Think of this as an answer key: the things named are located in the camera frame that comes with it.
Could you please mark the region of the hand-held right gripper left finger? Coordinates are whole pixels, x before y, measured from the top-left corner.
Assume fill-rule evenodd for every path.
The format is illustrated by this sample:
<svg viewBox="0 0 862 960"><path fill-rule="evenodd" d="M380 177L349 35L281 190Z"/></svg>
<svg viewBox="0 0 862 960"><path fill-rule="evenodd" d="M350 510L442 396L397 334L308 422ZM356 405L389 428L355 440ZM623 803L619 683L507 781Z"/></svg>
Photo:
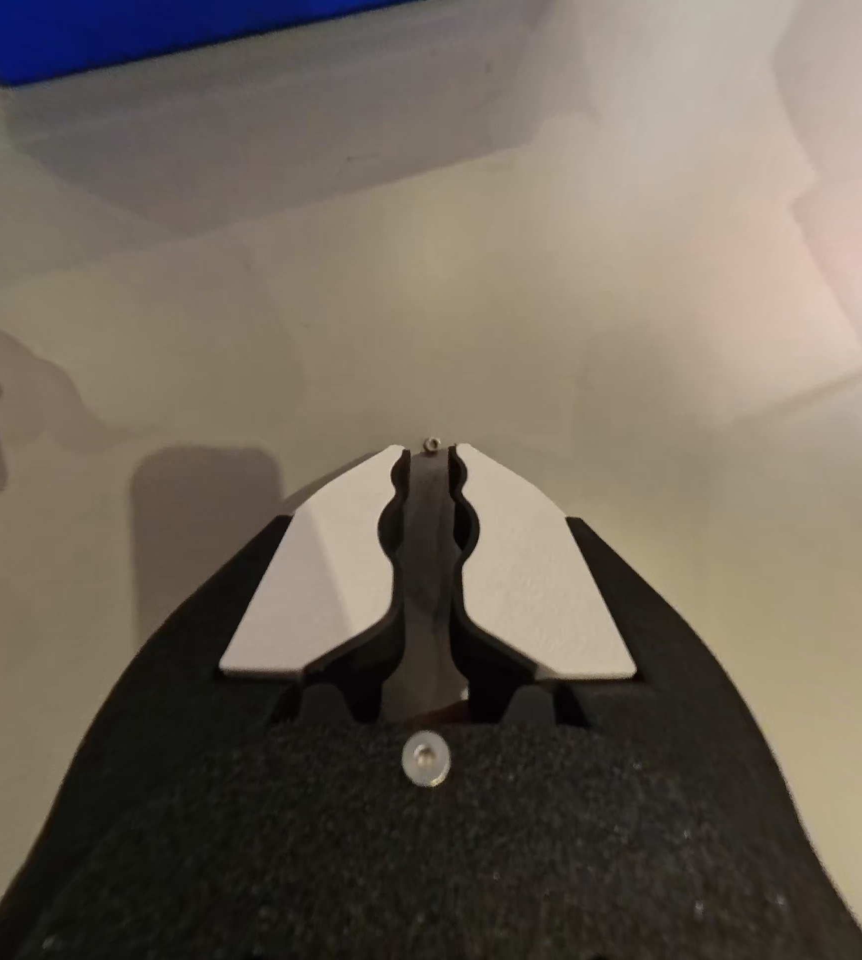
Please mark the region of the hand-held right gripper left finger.
<svg viewBox="0 0 862 960"><path fill-rule="evenodd" d="M221 656L224 676L308 678L387 620L410 458L389 445L297 507Z"/></svg>

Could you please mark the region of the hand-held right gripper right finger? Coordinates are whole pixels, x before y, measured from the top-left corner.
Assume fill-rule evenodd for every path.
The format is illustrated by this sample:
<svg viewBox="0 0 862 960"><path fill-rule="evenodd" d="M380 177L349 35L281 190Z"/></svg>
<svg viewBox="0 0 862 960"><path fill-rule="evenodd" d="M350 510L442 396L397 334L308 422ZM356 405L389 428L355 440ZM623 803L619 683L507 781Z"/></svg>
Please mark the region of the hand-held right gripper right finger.
<svg viewBox="0 0 862 960"><path fill-rule="evenodd" d="M471 521L460 572L470 626L538 679L632 679L636 664L563 510L471 444L453 452Z"/></svg>

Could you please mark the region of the blue divided bin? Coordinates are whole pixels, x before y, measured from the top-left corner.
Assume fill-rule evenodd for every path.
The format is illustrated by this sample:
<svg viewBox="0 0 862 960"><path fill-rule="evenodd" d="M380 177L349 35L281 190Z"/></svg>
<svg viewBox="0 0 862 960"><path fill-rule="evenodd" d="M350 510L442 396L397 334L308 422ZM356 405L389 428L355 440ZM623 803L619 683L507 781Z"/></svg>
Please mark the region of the blue divided bin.
<svg viewBox="0 0 862 960"><path fill-rule="evenodd" d="M388 1L0 1L0 84L21 87L403 5Z"/></svg>

